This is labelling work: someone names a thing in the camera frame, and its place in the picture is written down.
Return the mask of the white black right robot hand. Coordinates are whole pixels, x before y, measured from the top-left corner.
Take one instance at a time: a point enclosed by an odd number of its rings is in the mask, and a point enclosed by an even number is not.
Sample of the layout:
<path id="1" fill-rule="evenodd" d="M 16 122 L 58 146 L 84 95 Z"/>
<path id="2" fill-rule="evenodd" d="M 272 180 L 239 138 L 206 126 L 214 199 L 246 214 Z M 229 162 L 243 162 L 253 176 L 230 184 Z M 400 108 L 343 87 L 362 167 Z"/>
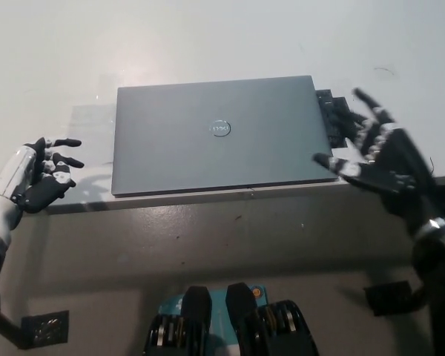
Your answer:
<path id="1" fill-rule="evenodd" d="M 349 184 L 377 194 L 388 213 L 415 236 L 445 226 L 445 204 L 425 159 L 406 130 L 382 104 L 360 88 L 353 94 L 371 111 L 366 117 L 341 111 L 337 126 L 362 160 L 316 153 L 312 159 Z"/>

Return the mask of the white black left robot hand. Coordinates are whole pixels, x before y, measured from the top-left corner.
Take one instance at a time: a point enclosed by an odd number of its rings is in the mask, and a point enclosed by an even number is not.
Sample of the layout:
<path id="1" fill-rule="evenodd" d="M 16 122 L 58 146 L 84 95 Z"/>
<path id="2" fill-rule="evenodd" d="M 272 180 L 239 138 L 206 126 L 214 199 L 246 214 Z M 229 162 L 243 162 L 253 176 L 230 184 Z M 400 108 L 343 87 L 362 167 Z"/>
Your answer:
<path id="1" fill-rule="evenodd" d="M 85 164 L 63 156 L 56 147 L 77 148 L 77 139 L 38 139 L 22 145 L 0 173 L 0 197 L 10 201 L 19 211 L 39 213 L 76 186 L 71 168 Z"/>

